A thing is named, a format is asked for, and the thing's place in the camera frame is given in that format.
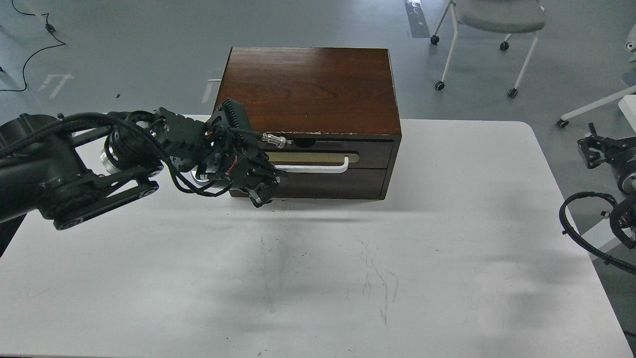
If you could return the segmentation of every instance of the wooden top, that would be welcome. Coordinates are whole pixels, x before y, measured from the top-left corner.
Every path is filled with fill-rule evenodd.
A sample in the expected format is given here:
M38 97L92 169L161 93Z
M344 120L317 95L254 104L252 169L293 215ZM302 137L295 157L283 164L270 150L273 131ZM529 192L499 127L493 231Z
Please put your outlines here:
M401 135L386 49L234 47L216 106L226 98L259 132Z

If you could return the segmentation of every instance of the wire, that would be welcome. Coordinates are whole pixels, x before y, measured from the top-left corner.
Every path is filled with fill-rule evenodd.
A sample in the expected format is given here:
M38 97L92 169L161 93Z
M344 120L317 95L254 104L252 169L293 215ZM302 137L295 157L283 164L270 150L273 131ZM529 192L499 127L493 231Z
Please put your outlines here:
M19 13L23 14L23 15L36 16L36 14L34 14L34 13L24 13L24 12L22 12L22 11L18 10L18 9L15 7L15 4L14 4L13 2L14 2L14 0L11 0L11 5L13 6L13 9L15 9L15 11L17 11L17 12L19 12ZM26 67L27 67L27 63L29 63L29 60L31 60L31 59L33 58L33 56L37 55L38 53L40 53L40 52L42 52L42 51L44 51L44 50L47 50L47 49L49 49L49 48L54 48L54 47L59 47L59 46L64 46L64 45L66 45L66 42L64 42L64 41L62 41L62 40L60 40L60 39L58 39L58 38L57 38L57 37L53 34L53 31L54 31L54 30L51 30L51 29L53 29L53 26L51 26L51 24L49 24L49 23L48 23L48 15L49 15L49 13L44 13L44 14L42 14L42 16L46 16L46 18L45 18L45 19L46 19L46 30L48 31L48 33L49 33L51 36L53 36L53 38L55 39L55 41L59 42L59 44L57 44L57 45L53 45L53 46L44 47L44 48L40 48L38 51L35 51L35 52L31 55L31 56L29 56L29 58L28 58L26 61L24 61L24 65L22 66L22 81L24 82L24 88L23 88L23 89L20 89L20 90L14 90L14 89L0 89L0 92L23 92L23 91L25 91L25 90L27 89L27 78L26 78L26 76L25 76L25 74L24 74L24 71L25 71L25 69L26 69Z
M185 192L188 194L194 193L207 197L217 197L230 190L232 186L232 183L230 183L227 187L221 189L219 192L207 192L204 189L197 187L195 184L186 179L185 176L183 176L183 174L181 174L181 172L174 166L174 164L170 160L170 156L152 137L152 135L150 135L150 132L145 131L138 125L129 124L128 122L123 121L119 118L111 117L102 113L78 113L75 115L70 115L64 118L64 120L47 124L42 128L34 131L30 135L22 138L21 140L0 149L0 158L4 158L8 155L14 154L15 152L22 150L35 142L41 141L45 137L55 133L64 131L81 131L85 129L96 128L102 125L120 125L128 129L135 135L139 136L144 141L147 141L151 145L153 151L159 157L159 159L161 159L161 161L166 164L170 172L172 182L181 192ZM184 188L181 185L182 183L185 184L187 188Z
M600 197L601 199L604 199L605 201L610 203L612 205L612 208L616 208L618 205L616 203L616 199L614 199L614 197L611 196L610 194L603 194L603 193L597 193L597 192L579 192L574 195L571 195L563 202L563 205L561 205L561 208L559 209L559 212L558 212L559 221L561 221L561 226L563 226L563 234L564 235L568 234L572 238L572 240L574 240L574 242L576 242L580 247L583 247L585 250L587 250L589 253L593 254L594 256L597 256L605 260L605 264L612 264L613 266L616 266L617 268L622 269L623 271L636 275L636 266L630 264L629 262L619 260L595 248L594 246L592 246L592 244L585 241L585 239L583 239L583 237L576 230L574 230L569 220L567 220L567 216L565 214L565 208L567 207L567 205L575 200L582 199L585 197Z

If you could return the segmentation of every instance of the white chair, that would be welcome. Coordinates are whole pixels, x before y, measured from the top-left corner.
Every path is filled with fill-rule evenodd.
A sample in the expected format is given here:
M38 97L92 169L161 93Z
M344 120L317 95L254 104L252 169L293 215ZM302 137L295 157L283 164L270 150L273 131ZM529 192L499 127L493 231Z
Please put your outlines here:
M546 17L536 0L448 0L444 14L439 20L435 33L431 36L431 43L439 42L438 31L446 13L450 9L453 18L453 41L450 45L448 59L441 80L435 83L436 90L442 90L445 86L446 76L453 57L457 38L459 37L459 25L464 24L477 29L492 32L500 32L506 35L499 49L506 51L509 48L508 39L512 34L532 32L534 38L528 56L525 58L515 86L508 92L508 97L515 98L519 84L528 66L534 47L537 45L538 31L546 25Z
M634 27L632 28L632 30L630 31L629 35L627 35L627 41L625 43L625 50L634 53L634 55L632 56L632 58L630 59L629 62L632 63L636 63L636 25L634 25ZM629 76L623 76L624 81L625 82L632 82L631 79L629 78ZM583 106L577 110L568 112L564 115L561 116L561 118L556 122L556 126L559 128L563 128L565 126L567 126L570 123L570 119L572 117L578 116L580 114L583 114L585 112L589 112L595 108L601 107L604 104L610 103L612 101L615 101L617 99L621 99L625 96L627 96L628 94L633 94L636 93L636 85L632 85L631 87L624 89L622 91L619 91L615 94L612 94L610 96L607 96L605 98L599 99L596 102L592 102L590 104L588 104L587 106Z

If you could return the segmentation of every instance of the wooden box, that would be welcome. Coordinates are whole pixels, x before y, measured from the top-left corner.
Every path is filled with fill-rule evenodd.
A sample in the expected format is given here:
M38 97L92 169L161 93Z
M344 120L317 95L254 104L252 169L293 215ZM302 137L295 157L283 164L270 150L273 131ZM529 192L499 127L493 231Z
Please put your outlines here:
M255 131L294 140L262 143L276 165L349 157L343 173L290 173L276 197L385 198L402 136L388 50L235 47L216 105L226 98L245 106Z

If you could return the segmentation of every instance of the floor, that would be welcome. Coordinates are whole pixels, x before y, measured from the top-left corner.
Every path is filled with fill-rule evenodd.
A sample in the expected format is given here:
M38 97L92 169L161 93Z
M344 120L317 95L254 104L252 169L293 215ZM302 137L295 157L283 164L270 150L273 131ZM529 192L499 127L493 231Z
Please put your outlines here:
M33 0L37 9L51 13L55 34L68 45L45 50L29 62L25 92L0 94L0 123L25 112L55 115L158 106L208 114L218 85L207 80L221 77L232 46L388 48L401 118L528 123L564 196L593 190L623 197L609 167L586 169L576 146L591 121L602 136L634 135L616 103L574 118L565 129L555 122L625 88L621 75L632 67L623 45L634 25L636 2L541 1L548 23L515 99L506 93L530 35L513 36L511 48L502 52L499 34L462 26L446 88L437 92L434 84L444 68L452 24L449 19L442 24L441 41L432 46L422 36L434 31L445 0L424 1L421 24L415 22L414 3L419 2ZM28 12L21 1L16 6ZM1 2L0 66L6 73L0 74L0 88L21 88L26 58L54 44L36 17ZM603 206L591 201L570 210L585 232L601 220ZM627 249L611 253L636 264L636 255ZM636 332L636 278L602 262L595 267L623 329ZM628 340L636 352L636 339Z

